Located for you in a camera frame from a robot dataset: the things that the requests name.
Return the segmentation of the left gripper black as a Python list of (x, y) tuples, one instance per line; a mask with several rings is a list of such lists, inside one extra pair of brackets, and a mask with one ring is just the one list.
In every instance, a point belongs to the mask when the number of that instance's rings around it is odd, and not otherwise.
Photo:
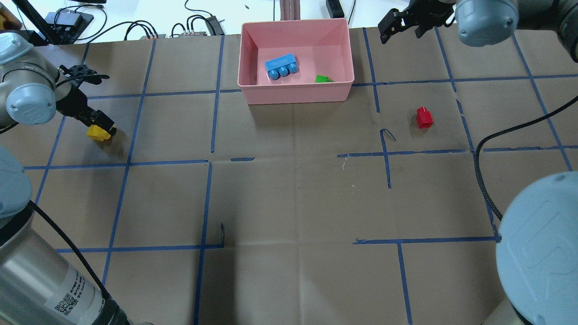
[(89, 123), (89, 127), (91, 125), (98, 125), (108, 131), (112, 136), (115, 136), (117, 128), (114, 121), (103, 111), (94, 110), (89, 107), (86, 95), (79, 90), (77, 84), (72, 83), (69, 85), (71, 87), (66, 95), (56, 101), (56, 111), (63, 116), (79, 120), (81, 123)]

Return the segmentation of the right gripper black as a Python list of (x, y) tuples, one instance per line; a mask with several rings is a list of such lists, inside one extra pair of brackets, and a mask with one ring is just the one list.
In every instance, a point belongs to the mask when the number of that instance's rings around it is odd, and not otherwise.
[(407, 25), (417, 25), (417, 38), (434, 26), (450, 27), (456, 20), (453, 16), (455, 5), (454, 0), (411, 0), (403, 12), (390, 9), (378, 23), (380, 41), (386, 44), (393, 35), (407, 30)]

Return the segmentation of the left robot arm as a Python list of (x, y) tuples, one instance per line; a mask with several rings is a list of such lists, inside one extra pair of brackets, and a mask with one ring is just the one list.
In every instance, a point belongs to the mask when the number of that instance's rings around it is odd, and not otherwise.
[[(86, 65), (56, 67), (16, 32), (0, 37), (1, 132), (51, 121), (56, 113), (108, 140), (112, 119), (88, 105), (84, 82), (109, 76)], [(23, 165), (1, 148), (0, 314), (3, 325), (132, 325), (64, 231), (32, 201)]]

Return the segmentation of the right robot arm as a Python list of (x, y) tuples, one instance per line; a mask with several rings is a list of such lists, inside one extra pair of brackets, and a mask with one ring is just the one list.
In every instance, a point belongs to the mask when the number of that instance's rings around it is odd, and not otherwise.
[[(411, 0), (391, 9), (378, 23), (381, 43), (415, 28), (417, 38), (457, 19), (460, 41), (467, 46), (496, 45), (515, 31), (551, 30), (577, 60), (575, 0)], [(543, 116), (488, 135), (473, 152), (475, 178), (492, 214), (500, 221), (495, 258), (506, 298), (486, 325), (575, 325), (577, 323), (577, 171), (541, 178), (523, 189), (500, 212), (481, 173), (483, 147), (551, 118), (577, 103), (570, 99)]]

